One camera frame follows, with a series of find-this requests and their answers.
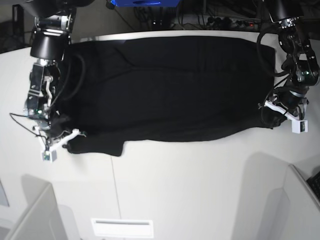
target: black garment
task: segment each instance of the black garment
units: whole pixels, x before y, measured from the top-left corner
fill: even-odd
[[[274,49],[262,50],[274,68]],[[72,119],[66,127],[87,137],[69,141],[71,153],[120,156],[125,141],[210,141],[265,127],[258,104],[274,79],[263,72],[253,42],[157,37],[78,43],[72,52],[85,60],[85,81],[59,111]],[[69,92],[82,68],[76,59],[72,64]]]

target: cable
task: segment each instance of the cable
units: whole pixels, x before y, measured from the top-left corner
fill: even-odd
[[[149,26],[149,20],[150,17],[148,16],[148,14],[146,13],[146,10],[144,7],[142,6],[138,6],[138,7],[134,7],[133,8],[133,13],[135,18],[139,21],[140,23],[140,29],[142,29],[142,24],[145,24],[147,29],[150,31],[152,29],[151,26]]]
[[[202,28],[197,27],[196,25],[194,25],[194,24],[192,24],[192,23],[190,23],[190,22],[186,22],[184,25],[187,25],[187,24],[193,26],[194,28],[196,28],[196,29],[198,29],[198,30],[203,30]]]
[[[182,6],[181,6],[181,8],[182,8],[181,25],[182,26],[184,25],[184,14],[185,14],[185,12],[184,12],[184,3],[185,3],[185,1],[182,0]]]
[[[211,9],[209,7],[207,7],[206,11],[208,12],[208,14],[210,15],[210,17],[215,18],[216,14],[214,12],[211,11]]]
[[[200,23],[200,16],[198,14],[196,16],[198,17],[198,25],[202,27],[202,30],[204,30],[204,27]]]
[[[230,13],[221,13],[221,15],[223,15],[224,17],[234,17],[234,18],[238,18],[238,19],[261,21],[260,18],[246,17],[246,16],[240,16],[240,15],[235,15],[235,14],[230,14]]]
[[[272,89],[269,91],[269,93],[266,95],[263,103],[262,103],[262,106],[261,106],[261,122],[264,124],[264,125],[271,125],[271,123],[266,123],[265,119],[264,119],[264,109],[265,109],[265,104],[266,104],[266,101],[268,100],[268,97],[274,92],[274,90],[280,85],[282,84],[283,82],[287,81],[289,78],[291,77],[291,74],[289,74],[288,76],[286,76],[284,79],[282,79],[281,81],[279,81],[276,85],[274,85],[272,87]]]
[[[56,95],[56,97],[54,98],[54,100],[52,101],[50,107],[48,107],[46,110],[44,110],[44,112],[48,112],[48,111],[50,111],[50,110],[53,108],[53,106],[54,106],[54,104],[56,103],[57,99],[59,98],[59,96],[61,95],[61,93],[64,91],[64,89],[65,89],[65,87],[66,87],[66,85],[68,84],[69,79],[70,79],[71,65],[72,65],[72,61],[69,60],[68,70],[67,70],[67,73],[66,73],[66,77],[65,77],[63,86],[62,86],[61,90],[58,92],[58,94]]]
[[[34,39],[35,39],[35,32],[36,32],[36,27],[34,26],[32,31],[31,31],[31,34],[30,34],[30,38],[29,38],[29,45],[32,46],[33,42],[34,42]]]
[[[169,30],[173,30],[174,29],[174,27],[176,26],[176,24],[175,23],[172,23],[173,25],[169,28]]]
[[[38,134],[34,133],[33,131],[31,131],[30,129],[28,129],[27,127],[23,126],[20,122],[18,122],[18,121],[13,117],[13,116],[16,116],[16,117],[21,117],[21,118],[28,118],[27,116],[15,114],[15,113],[12,113],[12,112],[10,112],[9,115],[10,115],[10,117],[12,118],[12,120],[15,121],[15,123],[17,123],[19,126],[23,127],[23,128],[24,128],[25,130],[27,130],[29,133],[33,134],[33,135],[36,136],[36,137],[45,138],[45,136],[42,136],[41,134],[38,135]]]
[[[255,3],[255,0],[252,0],[252,3],[255,6],[255,8],[258,9],[257,4]]]
[[[72,91],[72,93],[67,96],[67,97],[64,97],[63,100],[64,101],[67,101],[71,98],[73,98],[77,92],[79,91],[79,89],[81,88],[82,84],[84,83],[85,81],[85,78],[86,78],[86,72],[87,72],[87,68],[86,68],[86,61],[85,59],[78,53],[74,54],[73,56],[77,57],[80,62],[81,62],[81,65],[82,65],[82,69],[81,69],[81,75],[80,75],[80,79],[79,79],[79,82],[78,84],[76,85],[76,87],[74,88],[74,90]]]
[[[117,9],[114,9],[114,11],[119,15],[119,17],[127,24],[127,26],[129,28],[131,28],[132,31],[136,32],[136,30],[127,22],[127,20],[125,20],[125,18],[120,14],[120,12],[118,12]]]
[[[201,12],[201,16],[202,16],[202,22],[203,22],[203,29],[206,29],[205,18],[204,18],[203,12]]]
[[[260,34],[259,34],[259,36],[258,36],[258,38],[257,38],[257,40],[256,40],[256,51],[257,51],[257,53],[258,53],[258,58],[259,58],[259,61],[260,61],[260,63],[261,63],[261,66],[262,66],[263,70],[264,70],[269,76],[271,76],[271,77],[283,77],[283,76],[287,75],[288,72],[287,72],[287,71],[274,72],[273,70],[271,70],[271,69],[267,66],[267,64],[266,64],[266,62],[265,62],[265,60],[264,60],[264,58],[263,58],[263,56],[262,56],[261,40],[262,40],[262,38],[263,38],[267,33],[269,33],[270,30],[272,30],[274,27],[275,27],[274,25],[271,25],[270,27],[267,27],[266,29],[262,30],[262,32],[260,32]]]
[[[58,138],[61,138],[63,136],[63,134],[65,133],[68,133],[68,134],[71,134],[71,132],[67,131],[67,130],[63,130],[63,132],[59,135],[59,136],[56,136],[54,139],[58,139]]]
[[[46,143],[47,142],[47,138],[45,136],[41,135],[40,131],[39,131],[39,137],[41,137],[41,140],[42,140],[43,144],[47,147],[48,146],[47,143]]]
[[[181,22],[180,22],[180,16],[179,16],[179,13],[180,13],[180,8],[181,8],[181,2],[179,2],[179,4],[178,4],[178,6],[176,7],[176,18],[178,19],[178,24],[179,24],[179,26],[183,29],[183,30],[186,30],[185,28],[184,28],[184,26],[181,24]]]

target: white table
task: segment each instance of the white table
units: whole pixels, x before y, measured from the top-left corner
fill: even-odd
[[[258,36],[232,31],[161,31],[83,41],[185,35],[252,42]],[[267,34],[262,44],[276,49],[280,71],[285,53],[278,37]],[[312,42],[312,46],[320,60],[320,44]],[[0,206],[0,219],[18,219],[27,206],[23,176],[32,175],[53,184],[72,239],[77,238],[70,230],[75,220],[83,240],[101,240],[94,236],[90,219],[102,218],[153,220],[157,240],[254,240],[268,196],[283,187],[288,164],[296,164],[305,178],[320,165],[320,86],[307,95],[309,133],[291,133],[287,121],[274,130],[248,129],[208,142],[127,142],[121,157],[72,155],[61,149],[54,164],[42,162],[38,140],[8,115],[22,113],[35,61],[29,51],[0,55],[0,180],[10,203],[9,208]]]

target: black cable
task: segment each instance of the black cable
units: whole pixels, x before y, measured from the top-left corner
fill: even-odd
[[[29,45],[32,46],[34,39],[35,39],[35,31],[36,31],[36,27],[33,27],[31,34],[30,34],[30,38],[29,38]]]
[[[187,25],[187,24],[193,26],[194,28],[196,28],[196,29],[198,29],[198,30],[203,30],[202,28],[197,27],[196,25],[194,25],[194,24],[192,24],[192,23],[190,23],[190,22],[186,22],[184,25]]]
[[[145,8],[138,6],[133,8],[133,13],[135,18],[139,21],[140,23],[140,29],[142,29],[142,24],[145,24],[148,30],[151,30],[151,27],[149,26],[149,20],[150,17],[147,15]]]
[[[185,12],[184,12],[184,3],[185,3],[185,1],[184,0],[182,0],[182,16],[181,16],[181,25],[183,26],[184,25],[184,14],[185,14]]]
[[[210,17],[215,17],[215,14],[211,11],[210,7],[206,8],[207,13],[210,15]]]
[[[44,110],[44,112],[48,112],[50,111],[54,104],[56,103],[57,99],[59,98],[59,96],[61,95],[61,93],[64,91],[66,85],[68,84],[69,82],[69,79],[70,79],[70,74],[71,74],[71,65],[72,65],[72,61],[71,59],[69,60],[69,65],[68,65],[68,69],[67,69],[67,73],[66,73],[66,77],[65,77],[65,80],[64,80],[64,83],[63,83],[63,86],[61,88],[61,90],[58,92],[58,94],[56,95],[56,97],[54,98],[54,100],[52,101],[50,107],[48,107],[46,110]]]
[[[40,131],[39,131],[39,137],[41,138],[43,144],[47,147],[48,146],[47,145],[47,138],[45,136],[41,135]]]
[[[205,23],[205,18],[204,18],[203,12],[201,12],[201,16],[202,16],[202,22],[203,22],[203,29],[206,29],[206,23]]]
[[[288,112],[289,112],[289,109],[286,109],[285,112],[284,112],[284,114],[282,114],[282,115],[279,117],[279,119],[278,119],[277,121],[275,121],[275,123],[276,123],[276,124],[279,124],[282,119],[286,118],[286,114],[287,114]]]
[[[301,107],[298,105],[298,111],[299,111],[299,120],[302,120],[304,119],[305,117],[303,116],[303,113],[302,113],[302,110],[301,110]]]
[[[150,26],[148,25],[148,28],[150,29],[150,31],[152,31],[154,14],[152,12],[152,7],[148,6],[147,9],[148,9],[148,12],[146,14],[148,16],[148,19],[150,19]]]
[[[81,69],[81,75],[80,75],[80,79],[79,79],[79,82],[78,84],[76,85],[76,87],[73,89],[73,91],[71,92],[71,94],[69,94],[67,97],[64,97],[63,100],[64,101],[67,101],[71,98],[73,98],[77,92],[79,92],[82,84],[84,83],[85,81],[85,78],[86,78],[86,72],[87,72],[87,67],[86,67],[86,61],[85,59],[78,53],[74,54],[73,55],[74,57],[77,57],[80,62],[81,62],[81,65],[82,65],[82,69]]]
[[[34,133],[33,131],[31,131],[30,129],[28,129],[27,127],[23,126],[20,122],[18,122],[13,116],[16,116],[16,117],[21,117],[21,118],[28,118],[27,116],[24,116],[24,115],[19,115],[19,114],[15,114],[15,113],[12,113],[10,112],[9,113],[10,117],[12,118],[13,121],[15,121],[16,124],[18,124],[19,126],[21,126],[22,128],[24,128],[25,130],[27,130],[29,133],[33,134],[34,136],[36,137],[45,137],[45,136],[42,136],[41,134],[38,135],[36,133]]]
[[[127,20],[125,20],[125,18],[120,14],[120,12],[118,12],[117,9],[114,9],[114,11],[119,15],[119,17],[127,24],[127,26],[129,28],[131,28],[132,31],[136,32],[136,30],[127,22]]]
[[[272,87],[272,89],[269,91],[269,93],[266,95],[266,97],[265,97],[265,99],[264,99],[264,101],[263,101],[263,103],[262,103],[262,106],[261,106],[261,122],[264,124],[264,125],[271,125],[271,124],[273,124],[273,122],[272,123],[267,123],[266,121],[265,121],[265,119],[264,119],[264,109],[265,109],[265,104],[266,104],[266,101],[268,100],[268,98],[269,98],[269,96],[274,92],[274,90],[280,85],[280,84],[282,84],[283,82],[285,82],[285,81],[287,81],[289,78],[291,77],[291,75],[289,74],[288,76],[286,76],[284,79],[282,79],[281,81],[279,81],[276,85],[274,85],[273,87]]]
[[[273,93],[276,95],[279,95],[279,93],[283,93],[283,92],[295,92],[297,94],[302,94],[302,95],[304,94],[303,91],[301,91],[300,89],[294,86],[280,86],[273,91]]]
[[[258,53],[258,59],[259,59],[259,61],[260,61],[260,64],[261,64],[263,70],[264,70],[268,75],[270,75],[271,77],[283,77],[283,76],[287,75],[288,72],[287,72],[287,71],[275,72],[274,70],[271,70],[271,69],[267,66],[267,64],[266,64],[266,62],[265,62],[265,59],[264,59],[264,57],[263,57],[263,55],[262,55],[261,40],[262,40],[262,38],[263,38],[267,33],[270,32],[270,30],[274,29],[274,27],[275,27],[275,26],[272,25],[272,26],[267,27],[266,29],[264,29],[264,30],[262,30],[262,31],[260,32],[260,34],[259,34],[259,36],[258,36],[258,38],[257,38],[257,40],[256,40],[256,51],[257,51],[257,53]]]
[[[252,3],[255,6],[255,9],[258,9],[257,4],[255,3],[255,0],[252,0]]]
[[[176,24],[175,23],[173,23],[173,25],[169,28],[169,30],[172,30],[172,29],[174,29],[174,27],[176,26]]]
[[[200,23],[200,16],[199,16],[198,14],[197,14],[197,17],[198,17],[198,25],[199,25],[199,26],[202,26],[201,23]]]
[[[182,5],[182,3],[181,2],[179,2],[179,4],[178,4],[178,6],[176,7],[176,18],[178,19],[178,24],[179,24],[179,26],[183,29],[183,30],[186,30],[185,28],[184,28],[184,26],[181,24],[181,22],[180,22],[180,15],[179,15],[179,13],[180,13],[180,8],[181,8],[181,5]]]

